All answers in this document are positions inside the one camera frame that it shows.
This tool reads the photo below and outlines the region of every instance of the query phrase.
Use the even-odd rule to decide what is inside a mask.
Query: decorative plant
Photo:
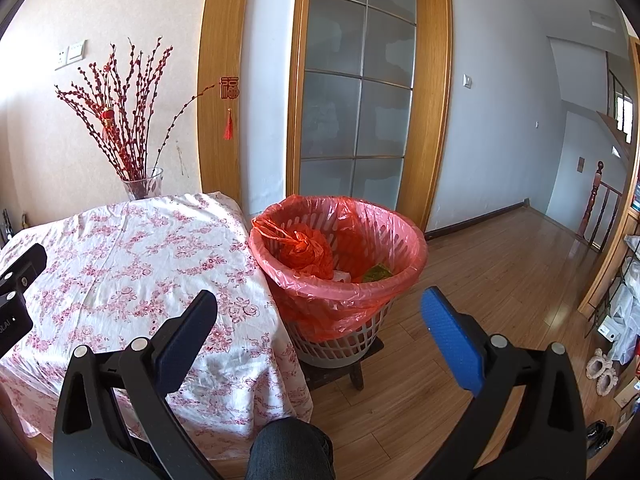
[[[156,53],[160,49],[162,37],[143,64],[143,52],[136,55],[136,46],[130,41],[129,71],[122,79],[118,72],[116,46],[111,44],[111,54],[107,63],[98,69],[96,63],[89,63],[93,81],[78,67],[85,86],[71,83],[71,90],[62,91],[56,85],[58,99],[65,102],[84,122],[89,134],[123,181],[144,180],[154,174],[162,149],[174,129],[175,121],[187,107],[214,85],[207,86],[199,94],[189,99],[167,128],[162,145],[158,148],[156,161],[148,165],[149,126],[154,114],[154,104],[158,97],[158,84],[172,46],[163,53],[154,65]],[[135,90],[135,100],[129,101],[129,90]]]

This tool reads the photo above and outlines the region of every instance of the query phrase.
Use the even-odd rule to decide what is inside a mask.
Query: red tassel
[[[226,119],[226,128],[225,128],[225,140],[231,140],[234,136],[234,122],[231,120],[231,108],[229,110],[229,117]]]

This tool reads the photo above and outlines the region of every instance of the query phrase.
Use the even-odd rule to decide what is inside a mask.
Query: silver screw
[[[76,349],[74,350],[74,355],[76,357],[82,357],[86,354],[87,348],[86,345],[80,345],[77,346]]]
[[[507,338],[505,338],[505,336],[496,334],[491,336],[491,344],[496,348],[505,348],[505,346],[509,344],[509,341],[507,341]]]
[[[566,348],[564,348],[564,345],[558,342],[551,343],[551,349],[554,353],[558,355],[562,355],[566,351]]]
[[[139,337],[133,340],[133,343],[131,343],[131,349],[135,350],[136,352],[140,352],[141,350],[144,350],[146,348],[147,344],[148,341],[144,337]]]

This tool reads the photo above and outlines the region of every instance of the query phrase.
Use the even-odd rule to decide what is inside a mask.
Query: black device
[[[22,293],[45,266],[44,249],[36,245],[4,273],[14,274],[2,282],[3,290],[16,294],[0,307],[0,317],[19,312],[22,331],[0,333],[2,348],[10,348],[32,326]],[[489,337],[471,316],[457,313],[436,287],[425,291],[422,310],[456,380],[476,398],[417,480],[583,480],[582,404],[562,345],[533,351],[514,348],[501,335]],[[136,338],[115,352],[94,354],[86,345],[74,349],[56,413],[56,480],[223,480],[164,400],[182,384],[217,314],[216,298],[203,290],[151,339]],[[519,385],[526,392],[504,449],[493,462],[475,468]],[[127,431],[114,388],[126,390],[148,443]],[[10,457],[2,460],[4,478],[49,478],[3,417],[0,453]]]

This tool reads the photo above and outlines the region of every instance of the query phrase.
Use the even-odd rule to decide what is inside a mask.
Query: trash bin
[[[320,230],[331,245],[334,269],[352,278],[376,264],[392,271],[393,277],[373,283],[302,276],[277,259],[280,242],[251,231],[249,245],[299,359],[322,368],[356,362],[375,339],[392,300],[424,269],[424,234],[401,214],[348,197],[292,195],[269,206],[262,217],[283,229],[303,223]]]

